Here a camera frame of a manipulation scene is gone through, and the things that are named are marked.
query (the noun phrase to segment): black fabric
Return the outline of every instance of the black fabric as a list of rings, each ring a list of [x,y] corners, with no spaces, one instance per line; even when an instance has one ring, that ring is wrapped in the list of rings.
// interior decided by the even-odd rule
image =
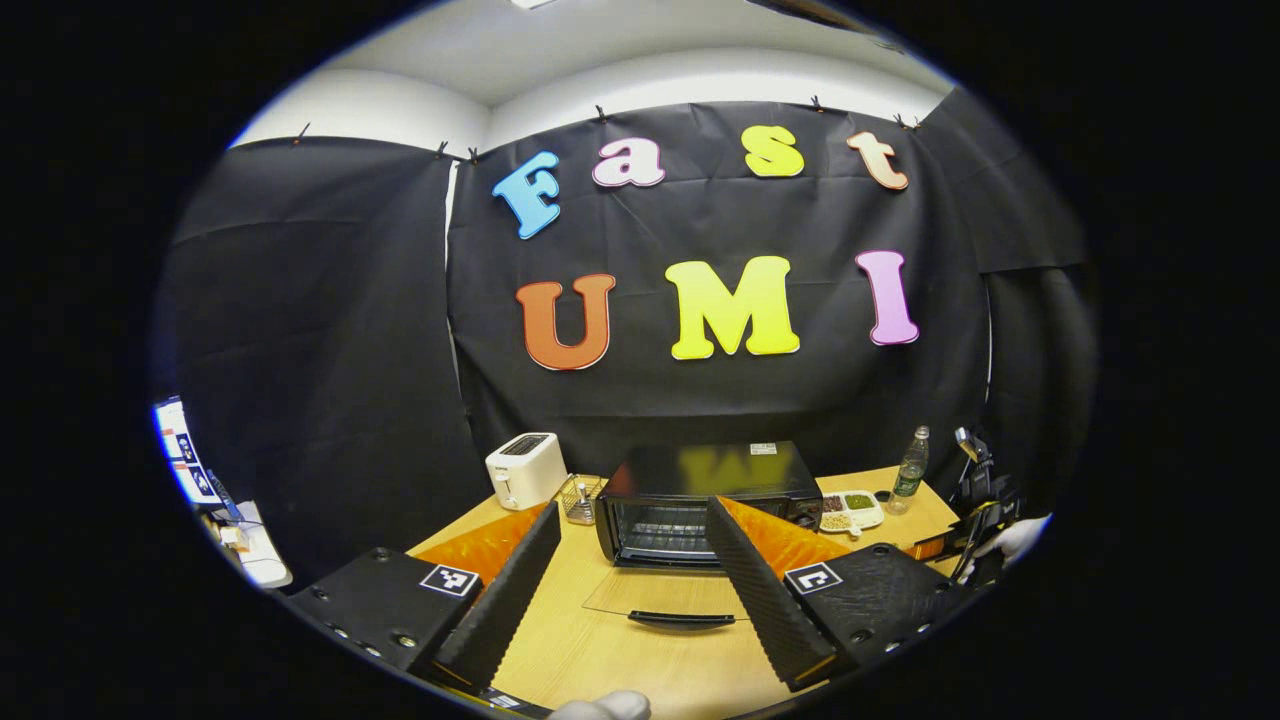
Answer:
[[[740,136],[781,124],[797,138],[797,177],[755,177]],[[868,174],[845,140],[874,132],[910,178],[895,192]],[[625,137],[662,149],[653,187],[604,188],[591,179],[599,149]],[[561,215],[532,238],[497,182],[541,150]],[[449,316],[463,397],[485,455],[521,432],[561,437],[571,470],[611,474],[628,447],[792,439],[818,475],[896,464],[919,424],[972,424],[987,375],[986,293],[941,168],[916,136],[854,113],[773,102],[672,105],[566,126],[494,149],[458,169],[449,229]],[[854,256],[892,250],[920,337],[877,346],[865,273]],[[735,290],[746,261],[790,260],[786,277],[799,351],[675,360],[676,288],[666,269],[704,260]],[[550,372],[524,346],[517,288],[558,282],[559,340],[584,332],[575,278],[609,273],[611,345],[595,365]],[[933,443],[938,478],[959,477],[954,442]]]
[[[297,583],[407,550],[492,487],[445,324],[448,160],[347,138],[229,150],[160,301],[200,452],[255,500]]]
[[[956,88],[920,141],[943,168],[987,284],[991,395],[979,424],[1025,512],[1052,511],[1075,469],[1097,387],[1098,287],[1084,225],[1014,132]]]
[[[972,94],[952,90],[915,132],[946,174],[979,272],[1087,260],[1079,217],[1016,136]]]

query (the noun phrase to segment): table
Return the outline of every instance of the table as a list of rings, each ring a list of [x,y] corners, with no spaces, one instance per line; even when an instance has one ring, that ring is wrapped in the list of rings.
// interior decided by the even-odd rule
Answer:
[[[895,465],[818,478],[818,487],[823,492],[876,492],[890,489],[896,477]],[[507,514],[490,496],[408,553]],[[905,515],[886,512],[883,523],[864,529],[856,539],[847,533],[824,534],[850,550],[877,542],[906,548],[947,532],[957,520],[946,502],[920,483]],[[950,559],[931,566],[950,574],[955,562]],[[696,633],[664,632],[628,620],[626,614],[632,609],[733,614],[740,620]],[[600,551],[595,527],[567,521],[563,510],[561,544],[493,687],[550,708],[572,700],[595,700],[614,689],[634,689],[649,698],[653,720],[731,717],[799,694],[774,675],[727,577],[614,568]]]

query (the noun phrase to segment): toaster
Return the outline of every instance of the toaster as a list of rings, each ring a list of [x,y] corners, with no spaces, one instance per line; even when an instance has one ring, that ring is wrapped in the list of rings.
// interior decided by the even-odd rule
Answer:
[[[556,433],[524,433],[485,457],[493,492],[507,510],[524,510],[556,497],[568,478]]]

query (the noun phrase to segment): plastic bottle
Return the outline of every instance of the plastic bottle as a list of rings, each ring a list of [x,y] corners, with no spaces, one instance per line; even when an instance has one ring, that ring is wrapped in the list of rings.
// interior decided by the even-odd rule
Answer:
[[[884,506],[886,512],[890,515],[901,515],[911,507],[911,498],[920,487],[920,480],[924,478],[924,469],[928,465],[929,428],[920,425],[915,428],[915,438],[902,455],[902,464],[897,469],[897,480],[893,482],[893,495]]]

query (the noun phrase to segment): letter f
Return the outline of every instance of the letter f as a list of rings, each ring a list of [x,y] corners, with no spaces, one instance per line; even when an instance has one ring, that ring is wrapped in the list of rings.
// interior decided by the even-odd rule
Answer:
[[[559,164],[559,158],[543,150],[531,160],[493,186],[493,196],[502,197],[520,220],[520,238],[529,240],[559,217],[559,205],[547,205],[541,197],[556,197],[559,186],[547,172]]]

